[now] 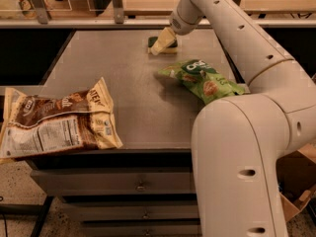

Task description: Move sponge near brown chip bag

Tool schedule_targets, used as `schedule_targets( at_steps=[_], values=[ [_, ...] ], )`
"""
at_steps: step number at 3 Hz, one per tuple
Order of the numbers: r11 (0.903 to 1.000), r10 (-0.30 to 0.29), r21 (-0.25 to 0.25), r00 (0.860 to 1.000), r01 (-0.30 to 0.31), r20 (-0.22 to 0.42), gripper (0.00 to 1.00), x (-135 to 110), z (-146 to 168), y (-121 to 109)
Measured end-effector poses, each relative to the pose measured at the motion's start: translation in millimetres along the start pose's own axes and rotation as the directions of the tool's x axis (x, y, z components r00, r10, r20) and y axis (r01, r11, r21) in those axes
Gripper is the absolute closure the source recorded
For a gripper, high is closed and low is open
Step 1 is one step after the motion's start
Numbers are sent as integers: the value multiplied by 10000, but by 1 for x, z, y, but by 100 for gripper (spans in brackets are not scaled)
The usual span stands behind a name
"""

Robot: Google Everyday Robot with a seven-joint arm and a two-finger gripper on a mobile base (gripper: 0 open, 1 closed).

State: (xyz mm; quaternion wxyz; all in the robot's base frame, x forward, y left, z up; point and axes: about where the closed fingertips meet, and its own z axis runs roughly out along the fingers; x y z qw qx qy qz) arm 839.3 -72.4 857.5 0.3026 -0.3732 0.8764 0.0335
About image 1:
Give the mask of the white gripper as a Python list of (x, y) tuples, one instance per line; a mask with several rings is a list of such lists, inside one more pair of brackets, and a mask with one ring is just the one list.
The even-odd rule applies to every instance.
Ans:
[(191, 0), (180, 0), (169, 18), (170, 27), (166, 27), (157, 37), (165, 48), (176, 39), (176, 34), (184, 36), (192, 32), (203, 18), (201, 10)]

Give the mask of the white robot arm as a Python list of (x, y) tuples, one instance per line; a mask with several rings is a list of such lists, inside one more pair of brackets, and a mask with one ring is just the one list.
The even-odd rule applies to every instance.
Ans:
[(277, 159), (316, 137), (316, 86), (233, 0), (181, 0), (185, 35), (208, 19), (249, 93), (206, 105), (192, 132), (202, 237), (287, 237)]

